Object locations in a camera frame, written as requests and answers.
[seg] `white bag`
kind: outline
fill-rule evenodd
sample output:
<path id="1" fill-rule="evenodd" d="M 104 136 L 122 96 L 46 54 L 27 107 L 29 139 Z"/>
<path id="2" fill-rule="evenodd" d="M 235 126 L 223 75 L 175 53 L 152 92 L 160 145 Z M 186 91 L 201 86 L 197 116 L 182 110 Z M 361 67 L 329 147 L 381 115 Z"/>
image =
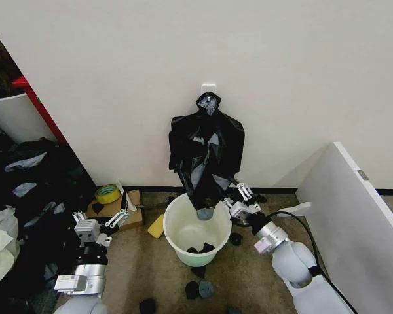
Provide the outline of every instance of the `white bag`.
<path id="1" fill-rule="evenodd" d="M 0 211 L 0 280 L 6 276 L 19 255 L 18 219 L 14 208 L 7 207 Z"/>

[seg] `baseboard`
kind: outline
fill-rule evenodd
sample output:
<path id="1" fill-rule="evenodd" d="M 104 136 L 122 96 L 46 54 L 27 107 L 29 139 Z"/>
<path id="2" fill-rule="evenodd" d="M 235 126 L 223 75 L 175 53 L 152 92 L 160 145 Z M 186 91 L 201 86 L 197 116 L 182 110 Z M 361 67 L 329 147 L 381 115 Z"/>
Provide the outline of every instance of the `baseboard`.
<path id="1" fill-rule="evenodd" d="M 125 186 L 127 191 L 140 190 L 142 192 L 177 192 L 185 193 L 182 186 Z M 296 188 L 251 188 L 253 193 L 262 194 L 294 194 Z"/>
<path id="2" fill-rule="evenodd" d="M 141 192 L 174 192 L 185 193 L 182 186 L 125 186 L 127 191 L 140 190 Z M 253 193 L 260 194 L 295 194 L 296 188 L 251 188 Z M 393 188 L 378 188 L 380 195 L 393 195 Z"/>
<path id="3" fill-rule="evenodd" d="M 380 195 L 393 195 L 393 188 L 376 188 Z"/>

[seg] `red frame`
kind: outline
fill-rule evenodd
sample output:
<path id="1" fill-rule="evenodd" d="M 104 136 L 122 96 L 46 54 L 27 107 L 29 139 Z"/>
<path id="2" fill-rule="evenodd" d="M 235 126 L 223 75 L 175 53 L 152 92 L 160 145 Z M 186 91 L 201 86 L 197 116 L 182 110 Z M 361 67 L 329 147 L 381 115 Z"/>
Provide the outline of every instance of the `red frame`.
<path id="1" fill-rule="evenodd" d="M 26 95 L 28 95 L 29 99 L 32 101 L 33 105 L 37 109 L 38 113 L 42 116 L 42 119 L 44 119 L 45 123 L 50 128 L 55 138 L 57 138 L 57 141 L 60 142 L 61 144 L 68 145 L 64 135 L 61 133 L 60 129 L 58 128 L 54 120 L 51 118 L 50 114 L 45 109 L 44 105 L 39 101 L 37 95 L 33 91 L 32 87 L 29 85 L 29 82 L 26 80 L 26 78 L 22 75 L 17 80 L 15 80 L 12 83 L 12 85 L 17 88 L 23 88 Z"/>

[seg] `yellow sponge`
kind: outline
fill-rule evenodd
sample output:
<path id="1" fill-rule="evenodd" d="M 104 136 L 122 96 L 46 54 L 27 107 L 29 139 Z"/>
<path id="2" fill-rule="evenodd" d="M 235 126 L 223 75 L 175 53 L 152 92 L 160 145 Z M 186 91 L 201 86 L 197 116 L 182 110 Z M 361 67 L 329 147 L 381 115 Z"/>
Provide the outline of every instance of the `yellow sponge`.
<path id="1" fill-rule="evenodd" d="M 164 214 L 161 214 L 154 223 L 151 224 L 151 226 L 147 229 L 149 234 L 151 234 L 153 237 L 158 239 L 162 233 L 163 233 L 163 217 Z"/>

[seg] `floor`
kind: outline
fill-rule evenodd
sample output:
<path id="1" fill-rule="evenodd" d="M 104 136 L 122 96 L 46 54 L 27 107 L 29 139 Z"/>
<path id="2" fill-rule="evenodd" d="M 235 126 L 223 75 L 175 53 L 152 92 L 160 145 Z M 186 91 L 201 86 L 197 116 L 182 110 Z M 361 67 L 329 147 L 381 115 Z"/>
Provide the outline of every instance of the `floor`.
<path id="1" fill-rule="evenodd" d="M 143 193 L 143 204 L 163 202 L 169 193 Z M 265 213 L 298 204 L 295 195 L 265 194 Z M 384 196 L 393 210 L 393 196 Z M 243 243 L 230 243 L 220 250 L 207 265 L 206 279 L 214 284 L 214 296 L 208 299 L 187 300 L 185 286 L 198 281 L 190 267 L 182 264 L 164 236 L 154 239 L 147 233 L 148 226 L 166 206 L 145 210 L 145 226 L 119 232 L 113 236 L 108 252 L 107 283 L 103 302 L 110 314 L 139 313 L 138 304 L 154 298 L 157 313 L 224 313 L 227 307 L 238 307 L 243 314 L 296 313 L 292 297 L 271 266 L 271 256 L 260 256 L 253 248 L 255 238 L 249 228 L 233 226 L 243 235 Z M 305 231 L 290 218 L 277 218 L 293 241 L 310 247 Z M 58 304 L 67 300 L 62 296 Z"/>

